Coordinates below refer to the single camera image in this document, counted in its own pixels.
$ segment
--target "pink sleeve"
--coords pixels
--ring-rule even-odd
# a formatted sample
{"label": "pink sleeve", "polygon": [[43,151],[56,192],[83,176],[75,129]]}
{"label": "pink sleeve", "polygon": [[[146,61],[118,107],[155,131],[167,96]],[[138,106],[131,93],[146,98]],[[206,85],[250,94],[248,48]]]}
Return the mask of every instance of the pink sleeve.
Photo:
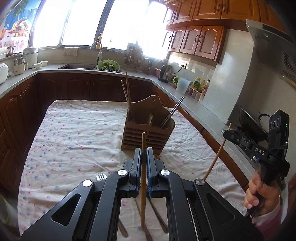
{"label": "pink sleeve", "polygon": [[261,233],[263,233],[265,240],[270,239],[281,225],[282,207],[279,206],[274,211],[272,211],[272,217],[269,214],[271,213],[266,214],[266,218],[263,217],[265,215],[258,217],[264,218],[265,220],[261,219],[258,222],[256,222],[256,220],[252,221],[261,231]]}

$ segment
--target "floral tablecloth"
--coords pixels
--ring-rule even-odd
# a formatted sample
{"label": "floral tablecloth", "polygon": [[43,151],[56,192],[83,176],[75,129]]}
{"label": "floral tablecloth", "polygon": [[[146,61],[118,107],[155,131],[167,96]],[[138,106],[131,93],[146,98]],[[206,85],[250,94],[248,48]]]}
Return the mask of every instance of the floral tablecloth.
{"label": "floral tablecloth", "polygon": [[[18,196],[18,222],[22,234],[84,179],[96,181],[95,173],[110,174],[132,159],[121,151],[127,105],[121,102],[55,101],[34,138],[25,162]],[[178,111],[176,123],[160,159],[181,178],[203,177],[215,157],[201,134]],[[218,159],[207,182],[240,212],[245,213],[245,193]],[[153,199],[167,222],[165,199]],[[146,226],[154,241],[168,240],[147,202]],[[129,237],[118,231],[117,240],[146,240],[134,199],[122,199],[120,219]]]}

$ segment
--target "wooden utensil holder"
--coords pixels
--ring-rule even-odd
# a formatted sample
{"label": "wooden utensil holder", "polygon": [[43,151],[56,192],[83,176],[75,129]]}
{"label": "wooden utensil holder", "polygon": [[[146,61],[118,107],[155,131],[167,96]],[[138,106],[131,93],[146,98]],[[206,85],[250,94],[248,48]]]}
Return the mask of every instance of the wooden utensil holder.
{"label": "wooden utensil holder", "polygon": [[[146,132],[147,147],[152,147],[153,152],[159,155],[175,128],[175,122],[172,118],[169,119],[164,128],[159,127],[170,112],[162,106],[159,97],[155,95],[138,102],[133,102],[131,105],[133,117],[128,109],[121,150],[141,148],[142,133]],[[153,115],[151,126],[147,124],[150,114]]]}

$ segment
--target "hand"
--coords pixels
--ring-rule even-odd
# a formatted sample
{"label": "hand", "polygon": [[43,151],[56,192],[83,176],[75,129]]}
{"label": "hand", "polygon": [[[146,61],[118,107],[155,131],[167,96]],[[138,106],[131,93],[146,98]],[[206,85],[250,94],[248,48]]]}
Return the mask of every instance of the hand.
{"label": "hand", "polygon": [[261,181],[258,171],[254,173],[252,179],[249,181],[249,188],[246,191],[247,195],[244,198],[244,206],[247,209],[259,204],[259,199],[255,196],[257,192],[266,198],[264,206],[259,212],[260,215],[273,211],[279,204],[280,198],[277,183],[274,182],[274,186],[272,187],[267,186]]}

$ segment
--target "countertop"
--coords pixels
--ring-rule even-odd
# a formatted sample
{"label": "countertop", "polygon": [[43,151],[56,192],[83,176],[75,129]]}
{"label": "countertop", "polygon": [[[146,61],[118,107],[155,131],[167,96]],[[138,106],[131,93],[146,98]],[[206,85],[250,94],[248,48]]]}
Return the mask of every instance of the countertop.
{"label": "countertop", "polygon": [[[89,74],[102,74],[111,76],[122,76],[125,79],[124,73],[117,72],[107,72],[99,70],[88,70],[88,69],[59,69],[65,64],[48,64],[41,69],[29,69],[21,75],[13,75],[4,81],[0,85],[0,98],[6,93],[11,91],[14,87],[18,86],[20,83],[29,79],[30,77],[38,73],[89,73]],[[174,101],[178,101],[182,94],[179,93],[172,85],[163,83],[157,79],[156,76],[146,75],[144,73],[137,73],[134,71],[128,71],[128,76],[133,79],[139,79],[143,81],[152,82],[160,90],[166,93]],[[191,96],[186,95],[185,99],[180,105],[184,110],[186,110],[198,123],[200,123],[206,131],[208,131],[219,144],[223,141],[223,129],[227,129],[228,126],[224,124],[217,116],[212,112],[202,106],[198,101],[194,100]],[[244,154],[231,142],[226,142],[224,145],[224,150],[230,155],[230,157],[235,161],[244,175],[250,180],[255,169],[250,164],[249,160],[244,156]]]}

